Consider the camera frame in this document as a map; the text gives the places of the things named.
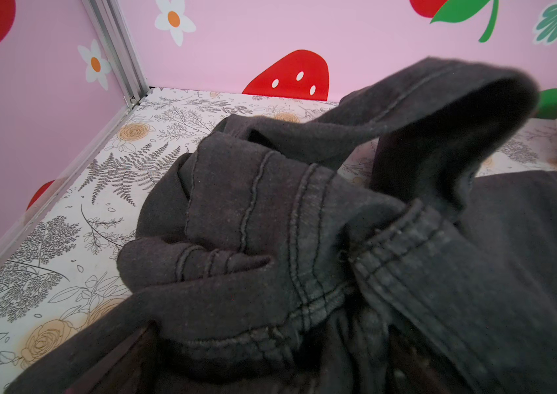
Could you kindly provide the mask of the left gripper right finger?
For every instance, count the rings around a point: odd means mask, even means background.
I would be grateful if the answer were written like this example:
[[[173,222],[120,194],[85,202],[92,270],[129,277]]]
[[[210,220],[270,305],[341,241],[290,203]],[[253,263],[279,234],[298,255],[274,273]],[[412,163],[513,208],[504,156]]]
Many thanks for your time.
[[[431,358],[422,355],[414,344],[398,330],[389,336],[390,364],[388,376],[393,393],[401,393],[399,382],[405,382],[413,393],[470,393],[471,389],[455,374],[444,374],[431,364]]]

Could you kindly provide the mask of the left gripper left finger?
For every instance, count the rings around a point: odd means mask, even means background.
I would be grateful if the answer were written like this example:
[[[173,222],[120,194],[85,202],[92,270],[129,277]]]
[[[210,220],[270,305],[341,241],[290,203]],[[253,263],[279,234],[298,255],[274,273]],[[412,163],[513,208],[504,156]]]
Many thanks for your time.
[[[158,344],[155,324],[138,329],[64,393],[152,393],[159,372]]]

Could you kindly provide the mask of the dark grey cloth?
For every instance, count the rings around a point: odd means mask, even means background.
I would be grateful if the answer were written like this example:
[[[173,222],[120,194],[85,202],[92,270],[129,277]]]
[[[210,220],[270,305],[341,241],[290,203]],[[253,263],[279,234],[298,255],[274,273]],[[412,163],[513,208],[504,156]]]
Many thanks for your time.
[[[557,393],[557,172],[479,177],[518,70],[428,58],[306,123],[232,115],[150,192],[131,295],[27,367],[64,393],[155,324],[152,393],[389,393],[398,330],[470,393]]]

